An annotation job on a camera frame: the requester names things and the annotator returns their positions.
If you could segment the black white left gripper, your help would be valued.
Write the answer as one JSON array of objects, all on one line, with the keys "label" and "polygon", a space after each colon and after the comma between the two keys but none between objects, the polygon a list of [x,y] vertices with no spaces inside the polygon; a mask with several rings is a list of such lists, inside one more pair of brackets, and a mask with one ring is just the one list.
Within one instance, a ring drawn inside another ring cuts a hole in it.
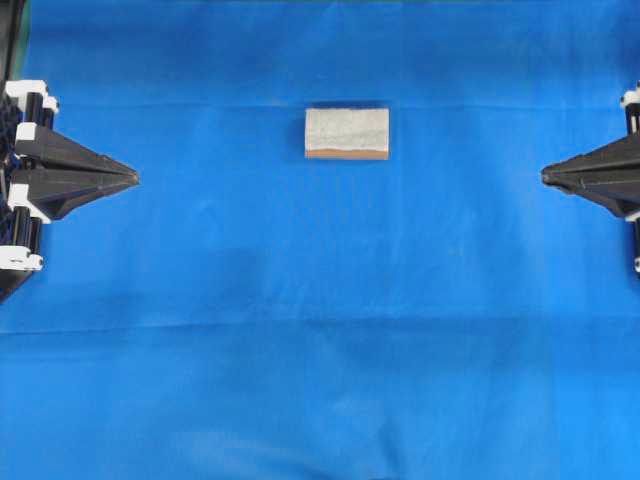
[{"label": "black white left gripper", "polygon": [[[38,272],[44,266],[43,226],[87,203],[137,186],[139,180],[129,166],[49,129],[59,107],[44,81],[9,80],[2,94],[13,117],[1,168],[3,221],[8,224],[1,240],[1,268]],[[49,167],[79,171],[30,170],[35,162],[27,157]]]}]

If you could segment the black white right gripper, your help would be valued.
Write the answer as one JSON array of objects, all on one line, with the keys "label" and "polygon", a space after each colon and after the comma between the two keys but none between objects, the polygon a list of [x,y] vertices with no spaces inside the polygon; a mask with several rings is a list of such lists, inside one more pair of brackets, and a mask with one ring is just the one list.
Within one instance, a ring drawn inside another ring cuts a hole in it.
[{"label": "black white right gripper", "polygon": [[639,166],[639,84],[621,97],[627,136],[544,167],[542,182],[569,195],[578,195],[608,209],[614,216],[633,225],[634,270],[640,272],[639,178],[608,177],[604,174],[573,174],[636,168]]}]

